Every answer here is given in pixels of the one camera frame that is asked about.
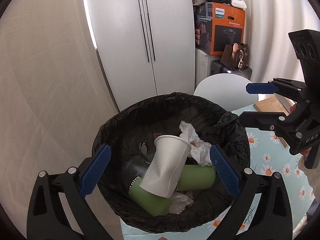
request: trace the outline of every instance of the cutting board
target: cutting board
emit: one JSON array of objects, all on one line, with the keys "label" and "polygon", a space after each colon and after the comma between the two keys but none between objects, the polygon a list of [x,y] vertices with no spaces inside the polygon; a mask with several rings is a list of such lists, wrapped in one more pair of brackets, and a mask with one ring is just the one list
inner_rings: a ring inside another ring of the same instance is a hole
[{"label": "cutting board", "polygon": [[[278,98],[276,98],[276,96],[272,96],[270,98],[256,102],[253,104],[253,106],[258,112],[281,112],[285,113],[285,115],[289,115],[287,109],[285,109],[285,107],[281,104]],[[288,147],[287,142],[283,138],[279,137],[279,140],[284,147]]]}]

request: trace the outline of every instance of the floral tablecloth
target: floral tablecloth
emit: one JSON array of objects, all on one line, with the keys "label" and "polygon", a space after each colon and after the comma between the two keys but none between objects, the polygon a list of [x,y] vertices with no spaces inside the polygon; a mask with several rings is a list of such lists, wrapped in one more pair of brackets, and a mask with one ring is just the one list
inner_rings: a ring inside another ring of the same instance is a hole
[{"label": "floral tablecloth", "polygon": [[[240,115],[243,111],[256,111],[255,108],[247,106],[234,111]],[[274,171],[282,173],[287,188],[292,210],[292,224],[295,228],[306,214],[314,196],[309,186],[307,176],[299,170],[298,161],[300,154],[292,156],[289,147],[285,148],[279,138],[271,131],[260,131],[256,128],[246,128],[251,151],[251,168],[257,174],[271,175]],[[255,210],[258,206],[260,194],[257,194],[252,202],[251,208],[245,218],[240,230],[247,230]],[[167,240],[206,240],[213,230],[219,225],[228,209],[225,210],[214,221],[193,228],[185,233],[167,232],[163,234],[150,234],[140,229],[130,227],[121,221],[124,240],[158,240],[164,237]]]}]

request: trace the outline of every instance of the orange box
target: orange box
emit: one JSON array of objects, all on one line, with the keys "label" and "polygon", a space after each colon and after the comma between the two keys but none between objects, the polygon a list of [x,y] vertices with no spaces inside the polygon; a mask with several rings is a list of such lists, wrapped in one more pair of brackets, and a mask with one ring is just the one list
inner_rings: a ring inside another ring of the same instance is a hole
[{"label": "orange box", "polygon": [[194,6],[196,47],[210,55],[222,55],[225,46],[241,43],[245,11],[221,3]]}]

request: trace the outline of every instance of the green water bottle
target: green water bottle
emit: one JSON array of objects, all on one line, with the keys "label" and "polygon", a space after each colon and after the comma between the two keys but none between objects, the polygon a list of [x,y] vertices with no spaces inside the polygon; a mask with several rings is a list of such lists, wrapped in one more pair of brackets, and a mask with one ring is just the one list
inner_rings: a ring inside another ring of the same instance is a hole
[{"label": "green water bottle", "polygon": [[184,165],[177,191],[201,190],[211,188],[216,179],[213,166]]},{"label": "green water bottle", "polygon": [[134,180],[129,189],[129,197],[154,217],[167,215],[170,206],[170,198],[160,197],[147,192],[140,187],[141,181],[142,178],[140,177]]}]

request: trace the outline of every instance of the white container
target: white container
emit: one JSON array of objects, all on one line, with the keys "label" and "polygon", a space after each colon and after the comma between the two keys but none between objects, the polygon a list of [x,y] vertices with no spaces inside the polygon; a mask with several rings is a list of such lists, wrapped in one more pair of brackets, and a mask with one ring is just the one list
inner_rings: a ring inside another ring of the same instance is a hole
[{"label": "white container", "polygon": [[155,140],[156,153],[140,187],[166,198],[175,191],[188,153],[190,143],[173,135],[162,135]]},{"label": "white container", "polygon": [[237,7],[237,8],[240,8],[240,9],[246,9],[247,8],[247,5],[244,1],[240,1],[240,0],[232,0],[231,1],[231,5],[233,7]]}]

